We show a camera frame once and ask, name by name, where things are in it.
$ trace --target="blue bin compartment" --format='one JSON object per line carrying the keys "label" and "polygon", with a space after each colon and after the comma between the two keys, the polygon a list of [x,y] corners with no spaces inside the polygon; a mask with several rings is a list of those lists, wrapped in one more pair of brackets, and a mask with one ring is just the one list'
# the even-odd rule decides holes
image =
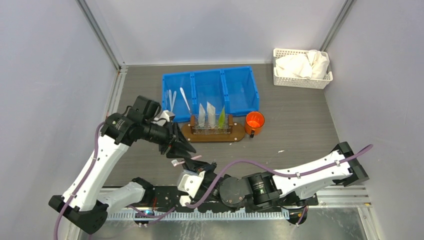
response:
{"label": "blue bin compartment", "polygon": [[175,114],[174,122],[190,121],[189,109],[186,106],[180,87],[184,89],[185,97],[187,98],[190,110],[193,112],[194,94],[192,89],[192,76],[190,72],[164,74],[162,77],[162,109],[171,111],[171,103],[168,91],[176,91],[175,103],[172,112]]}
{"label": "blue bin compartment", "polygon": [[207,111],[207,102],[215,107],[217,114],[221,113],[227,103],[224,80],[221,78],[221,74],[223,73],[220,69],[193,72],[193,88],[196,98],[194,113],[199,114],[200,104]]}
{"label": "blue bin compartment", "polygon": [[233,116],[245,116],[259,111],[259,94],[252,68],[244,66],[225,68],[222,71],[229,105],[225,111]]}

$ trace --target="black motor joint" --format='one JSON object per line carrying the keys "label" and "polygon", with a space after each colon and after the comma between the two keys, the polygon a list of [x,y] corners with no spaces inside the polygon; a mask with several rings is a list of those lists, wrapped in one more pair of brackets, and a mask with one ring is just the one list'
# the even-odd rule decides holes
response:
{"label": "black motor joint", "polygon": [[139,139],[159,145],[161,154],[167,158],[191,158],[189,152],[196,150],[181,133],[175,122],[166,122],[163,126],[154,122],[161,112],[161,105],[143,96],[138,96],[128,113],[110,115],[101,129],[101,135],[115,139],[115,144],[131,146]]}

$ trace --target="orange mug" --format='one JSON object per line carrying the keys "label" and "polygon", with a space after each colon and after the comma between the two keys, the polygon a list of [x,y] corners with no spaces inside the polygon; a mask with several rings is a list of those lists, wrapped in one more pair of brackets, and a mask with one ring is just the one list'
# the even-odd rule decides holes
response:
{"label": "orange mug", "polygon": [[250,138],[253,138],[261,132],[264,123],[265,117],[262,113],[258,111],[249,112],[246,116],[246,122],[244,123],[244,130],[250,135]]}

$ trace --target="black bracket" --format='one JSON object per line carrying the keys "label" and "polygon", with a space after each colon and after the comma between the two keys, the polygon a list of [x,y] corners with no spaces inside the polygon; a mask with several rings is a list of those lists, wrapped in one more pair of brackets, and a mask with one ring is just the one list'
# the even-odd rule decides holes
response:
{"label": "black bracket", "polygon": [[[343,154],[345,158],[354,155],[354,151],[352,150],[351,146],[349,146],[349,144],[345,141],[337,144],[333,150],[331,150],[331,152],[333,151],[338,151],[338,153]],[[348,163],[350,165],[349,172],[352,173],[352,175],[342,180],[334,180],[333,182],[335,184],[342,183],[344,187],[348,187],[357,185],[370,179],[364,167],[359,163],[358,159],[352,159]]]}
{"label": "black bracket", "polygon": [[[48,201],[48,205],[56,210],[56,212],[60,213],[62,207],[65,205],[64,198],[61,195],[54,195],[50,198],[50,201]],[[79,207],[73,208],[67,206],[63,216],[84,232],[94,234],[106,222],[106,218],[108,217],[108,212],[106,210],[108,207],[108,204],[99,201],[97,201],[93,209],[89,211],[80,211]]]}

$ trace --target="gray floor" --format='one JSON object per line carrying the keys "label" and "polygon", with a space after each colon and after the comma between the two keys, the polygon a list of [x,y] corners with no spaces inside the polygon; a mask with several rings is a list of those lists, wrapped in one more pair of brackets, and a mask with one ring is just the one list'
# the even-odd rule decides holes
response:
{"label": "gray floor", "polygon": [[[125,78],[119,112],[132,105],[138,95],[158,102],[162,99],[162,74],[207,70],[239,65],[174,65],[132,66]],[[319,89],[273,85],[271,64],[251,64],[260,96],[260,112],[265,125],[254,139],[246,136],[240,142],[194,143],[201,160],[215,161],[217,170],[237,159],[250,159],[273,169],[290,168],[326,155],[338,142],[336,130],[326,103],[324,91]],[[244,118],[236,119],[244,124]],[[141,177],[154,185],[175,185],[181,168],[160,155],[157,145],[138,141],[120,159],[105,185],[122,186],[132,178]],[[235,177],[263,172],[240,163],[228,170]]]}

